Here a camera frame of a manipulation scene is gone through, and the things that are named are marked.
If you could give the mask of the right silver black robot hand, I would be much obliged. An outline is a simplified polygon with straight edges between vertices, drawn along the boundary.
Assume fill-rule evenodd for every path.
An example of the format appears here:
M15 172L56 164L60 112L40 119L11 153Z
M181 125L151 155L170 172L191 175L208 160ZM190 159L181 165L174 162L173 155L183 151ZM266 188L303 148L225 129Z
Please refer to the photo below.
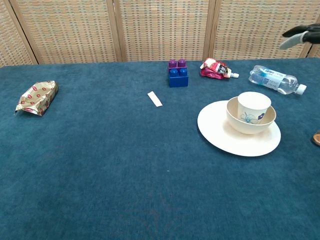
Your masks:
M310 25L295 26L284 32L282 36L287 39L280 44L279 48L281 50L286 50L295 45L304 43L319 44L320 24L314 23Z

